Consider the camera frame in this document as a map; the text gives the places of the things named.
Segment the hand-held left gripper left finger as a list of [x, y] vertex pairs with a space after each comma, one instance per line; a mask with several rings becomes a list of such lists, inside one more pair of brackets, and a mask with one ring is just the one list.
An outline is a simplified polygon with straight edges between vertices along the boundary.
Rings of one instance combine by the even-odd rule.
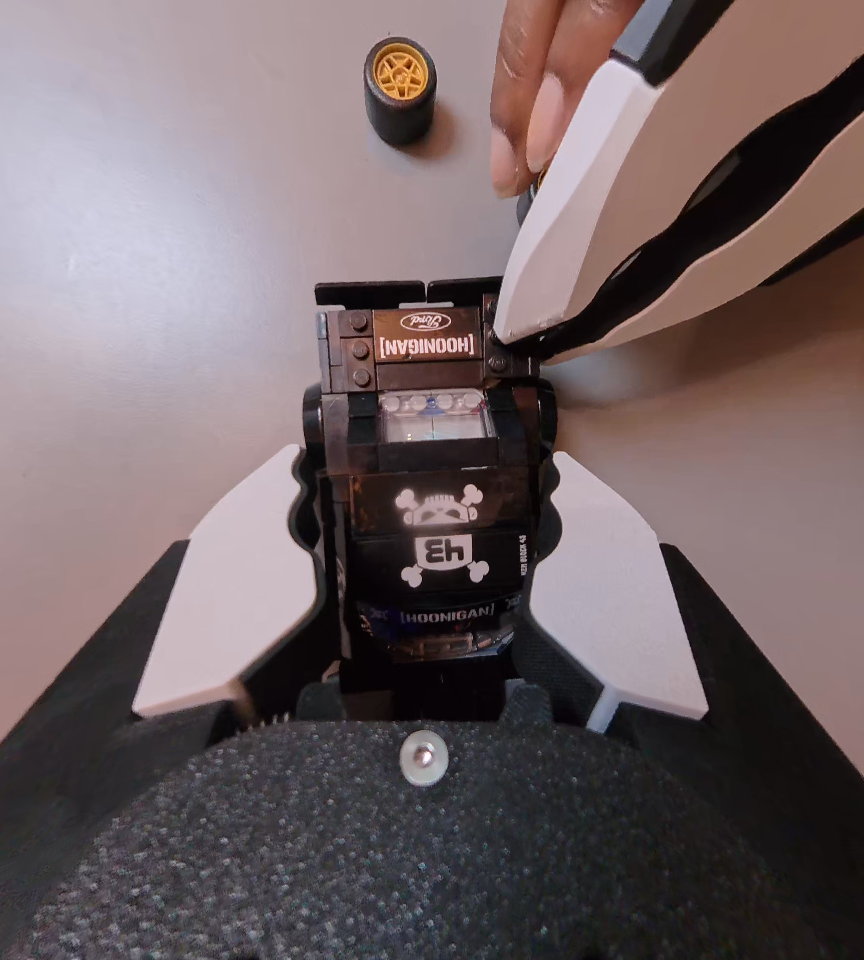
[[318, 599], [313, 555], [290, 529], [305, 450], [285, 446], [193, 530], [132, 709], [149, 718], [231, 702], [256, 718], [246, 672]]

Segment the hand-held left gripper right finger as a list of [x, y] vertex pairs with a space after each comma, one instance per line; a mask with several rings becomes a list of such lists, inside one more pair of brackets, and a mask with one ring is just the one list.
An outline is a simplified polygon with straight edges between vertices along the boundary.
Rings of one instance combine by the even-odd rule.
[[622, 703], [702, 719], [707, 701], [653, 529], [570, 455], [553, 461], [562, 533], [537, 564], [530, 606], [603, 687], [586, 727], [602, 734]]

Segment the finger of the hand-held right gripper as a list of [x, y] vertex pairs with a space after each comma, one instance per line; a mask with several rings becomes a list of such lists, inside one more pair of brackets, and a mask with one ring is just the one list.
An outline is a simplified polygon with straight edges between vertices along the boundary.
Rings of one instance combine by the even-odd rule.
[[864, 2], [645, 2], [510, 255], [505, 344], [614, 346], [864, 235]]
[[537, 247], [585, 254], [558, 322], [535, 333], [545, 361], [629, 342], [700, 316], [864, 234], [864, 68], [775, 114], [726, 149], [737, 119], [665, 109], [672, 80], [622, 163], [606, 145]]

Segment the black lego car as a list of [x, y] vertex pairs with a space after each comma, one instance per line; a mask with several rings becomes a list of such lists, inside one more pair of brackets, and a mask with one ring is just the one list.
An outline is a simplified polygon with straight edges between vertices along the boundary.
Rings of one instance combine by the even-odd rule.
[[495, 330], [501, 279], [318, 283], [306, 391], [348, 697], [496, 718], [535, 556], [554, 389]]

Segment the black lego wheel gold hub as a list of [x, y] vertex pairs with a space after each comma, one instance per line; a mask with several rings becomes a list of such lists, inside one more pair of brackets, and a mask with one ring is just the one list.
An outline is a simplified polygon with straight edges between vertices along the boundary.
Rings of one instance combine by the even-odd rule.
[[364, 64], [366, 114], [385, 143], [406, 147], [433, 124], [438, 75], [431, 55], [417, 42], [393, 36], [376, 43]]

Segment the person's right hand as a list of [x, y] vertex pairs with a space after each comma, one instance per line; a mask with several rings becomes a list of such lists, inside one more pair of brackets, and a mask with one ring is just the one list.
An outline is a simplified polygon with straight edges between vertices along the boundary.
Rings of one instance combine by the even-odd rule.
[[525, 191], [545, 169], [590, 78], [641, 1], [509, 1], [490, 97], [495, 194]]

